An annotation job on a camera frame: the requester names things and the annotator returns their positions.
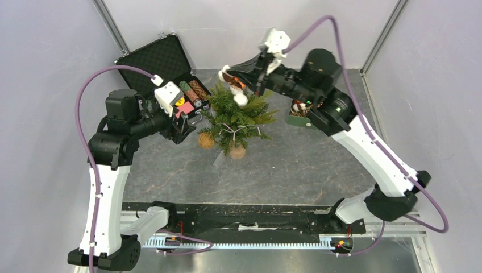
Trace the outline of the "twine ball ornament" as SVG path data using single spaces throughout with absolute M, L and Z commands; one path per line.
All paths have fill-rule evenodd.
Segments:
M 210 133 L 203 132 L 203 133 L 200 133 L 198 137 L 198 144 L 201 148 L 211 149 L 215 145 L 215 140 Z

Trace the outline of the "green ornament box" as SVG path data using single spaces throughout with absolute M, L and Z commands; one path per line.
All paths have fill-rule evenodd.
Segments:
M 312 121 L 307 117 L 309 110 L 313 107 L 310 102 L 292 100 L 291 106 L 286 116 L 286 123 L 292 126 L 303 127 L 317 130 Z

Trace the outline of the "clear battery box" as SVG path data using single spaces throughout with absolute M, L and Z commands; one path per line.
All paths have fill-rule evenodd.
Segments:
M 213 162 L 215 168 L 219 168 L 226 160 L 224 153 L 221 151 Z

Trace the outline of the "small green christmas tree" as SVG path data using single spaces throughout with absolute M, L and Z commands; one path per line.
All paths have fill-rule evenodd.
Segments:
M 215 140 L 214 146 L 232 159 L 245 156 L 250 138 L 270 139 L 262 127 L 276 120 L 274 114 L 277 111 L 270 111 L 267 101 L 272 91 L 268 90 L 262 96 L 244 94 L 248 97 L 248 104 L 240 107 L 233 100 L 229 86 L 218 82 L 207 97 L 210 110 L 201 111 L 208 125 L 200 130 L 199 135 L 210 133 Z

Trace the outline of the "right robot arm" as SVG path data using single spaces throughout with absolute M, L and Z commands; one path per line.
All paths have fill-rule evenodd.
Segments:
M 274 59 L 271 53 L 262 51 L 251 60 L 225 66 L 219 78 L 235 86 L 244 85 L 258 96 L 271 90 L 305 103 L 311 124 L 352 153 L 376 182 L 366 192 L 338 202 L 328 217 L 329 227 L 343 232 L 364 216 L 391 222 L 409 213 L 431 175 L 405 166 L 392 155 L 365 116 L 356 111 L 352 98 L 335 87 L 342 67 L 334 55 L 325 49 L 313 49 L 300 70 L 279 65 L 268 72 Z

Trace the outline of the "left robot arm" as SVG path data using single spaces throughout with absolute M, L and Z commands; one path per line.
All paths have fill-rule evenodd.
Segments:
M 115 90 L 106 98 L 106 116 L 88 143 L 91 153 L 91 193 L 88 222 L 78 248 L 68 254 L 68 263 L 108 271 L 132 270 L 141 246 L 158 230 L 172 232 L 178 216 L 173 203 L 155 201 L 138 219 L 121 228 L 123 191 L 134 154 L 142 138 L 160 133 L 181 143 L 194 127 L 188 116 L 176 108 L 182 99 L 176 86 L 153 93 L 153 113 L 145 117 L 140 94 L 133 89 Z

